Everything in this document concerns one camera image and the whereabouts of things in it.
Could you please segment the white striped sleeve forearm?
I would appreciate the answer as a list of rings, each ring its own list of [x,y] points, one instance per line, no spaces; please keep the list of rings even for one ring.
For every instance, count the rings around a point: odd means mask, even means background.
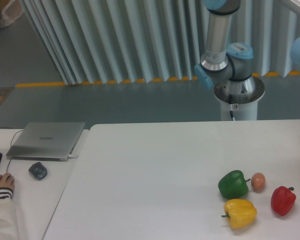
[[[18,240],[18,224],[13,190],[0,187],[0,240]]]

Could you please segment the person's hand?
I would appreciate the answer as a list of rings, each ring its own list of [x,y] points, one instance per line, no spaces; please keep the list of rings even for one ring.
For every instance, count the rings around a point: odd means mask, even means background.
[[[15,178],[10,173],[0,174],[0,199],[13,197]]]

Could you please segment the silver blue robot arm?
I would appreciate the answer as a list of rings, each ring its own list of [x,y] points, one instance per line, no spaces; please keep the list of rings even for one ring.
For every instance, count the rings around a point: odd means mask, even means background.
[[[205,0],[209,12],[199,81],[227,104],[263,97],[253,72],[274,68],[287,74],[300,65],[300,0]]]

